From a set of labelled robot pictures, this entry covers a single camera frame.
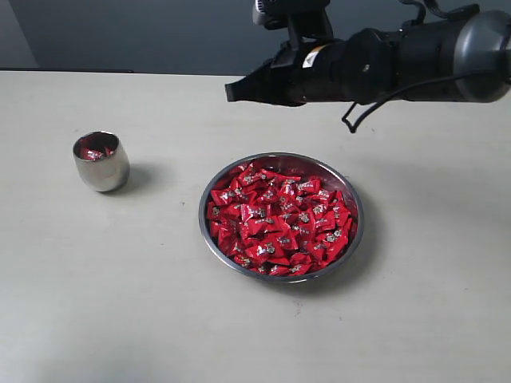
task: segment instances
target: metal bowl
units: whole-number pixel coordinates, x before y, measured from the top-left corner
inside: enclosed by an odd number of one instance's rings
[[[337,261],[333,262],[330,266],[325,269],[298,276],[289,277],[275,277],[271,275],[262,275],[250,271],[238,265],[232,261],[228,256],[224,255],[215,244],[215,241],[210,236],[209,225],[207,219],[208,203],[212,200],[211,190],[217,188],[224,188],[226,183],[232,178],[229,175],[229,171],[241,164],[255,162],[261,167],[271,169],[275,172],[283,173],[286,176],[302,176],[307,178],[308,176],[318,176],[322,179],[323,186],[327,190],[340,190],[343,192],[346,206],[352,212],[354,221],[357,223],[356,232],[351,237],[351,242],[348,248],[343,251],[343,256]],[[340,267],[345,263],[355,252],[357,246],[360,244],[364,229],[364,215],[362,209],[362,202],[358,197],[356,190],[350,185],[348,180],[338,173],[336,170],[328,165],[323,164],[317,160],[309,157],[291,154],[291,153],[263,153],[254,156],[243,158],[242,160],[236,161],[233,164],[228,165],[226,168],[221,170],[209,183],[204,190],[204,194],[200,200],[199,206],[199,225],[202,235],[206,240],[207,245],[211,251],[227,266],[232,269],[239,271],[247,276],[263,280],[265,282],[276,282],[276,283],[297,283],[312,280],[322,275],[328,274],[333,270]]]

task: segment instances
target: candy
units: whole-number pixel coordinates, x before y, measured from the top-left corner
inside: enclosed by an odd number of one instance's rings
[[[291,257],[291,265],[310,265],[312,263],[312,259],[310,255],[304,253],[295,253]]]
[[[280,265],[280,266],[289,266],[289,265],[291,265],[291,262],[286,257],[271,258],[271,259],[268,260],[268,262],[269,263],[273,263],[275,265]]]
[[[298,243],[296,242],[295,236],[291,233],[291,230],[281,234],[274,234],[271,237],[276,239],[282,250],[298,250]]]
[[[321,189],[318,191],[318,194],[313,195],[311,198],[314,201],[318,201],[320,203],[330,203],[335,196],[335,191],[328,191],[325,189]]]
[[[337,223],[335,221],[335,213],[333,211],[329,211],[324,218],[317,219],[315,221],[315,229],[316,232],[322,233],[324,231],[335,230]]]
[[[315,218],[322,218],[328,211],[328,205],[325,203],[319,203],[312,208]]]
[[[235,201],[236,194],[231,189],[212,190],[211,197],[216,206],[227,206]]]
[[[296,265],[289,269],[291,276],[296,275],[305,275],[310,269],[312,265]]]
[[[261,169],[261,173],[263,173],[266,176],[267,180],[275,181],[275,183],[280,187],[284,181],[287,181],[288,183],[293,182],[299,182],[302,178],[297,176],[284,176],[279,173],[272,172],[271,170],[267,169]]]
[[[357,224],[341,191],[258,165],[229,172],[211,192],[206,216],[216,245],[253,273],[300,276],[343,256]]]
[[[247,256],[257,265],[262,265],[269,258],[282,258],[284,252],[277,241],[272,238],[262,240],[259,245],[250,247],[246,251]]]
[[[279,201],[279,195],[277,189],[269,187],[263,194],[257,199],[258,203],[275,203]]]
[[[220,227],[222,224],[217,221],[209,221],[209,234],[211,234],[211,237],[217,238],[218,234],[220,233]]]
[[[252,218],[266,218],[267,208],[254,205],[241,205],[241,220],[247,222]]]
[[[299,195],[316,194],[321,188],[320,180],[309,180],[296,186]]]
[[[220,208],[215,205],[212,201],[208,203],[208,213],[206,214],[209,220],[218,220],[220,219]]]
[[[236,256],[234,257],[234,262],[238,263],[240,266],[248,268],[251,266],[252,262],[248,257]]]
[[[274,233],[276,231],[280,231],[280,225],[277,222],[276,216],[248,220],[248,233],[250,236]]]
[[[275,265],[270,269],[270,275],[274,277],[283,277],[289,274],[289,269],[285,266]]]

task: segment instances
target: stainless steel cup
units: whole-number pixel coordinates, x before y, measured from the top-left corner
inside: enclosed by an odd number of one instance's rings
[[[107,148],[111,153],[99,160],[85,160],[81,158],[83,148],[100,152]],[[96,192],[110,192],[128,181],[128,157],[119,138],[110,132],[92,132],[81,137],[73,146],[73,154],[81,179]]]

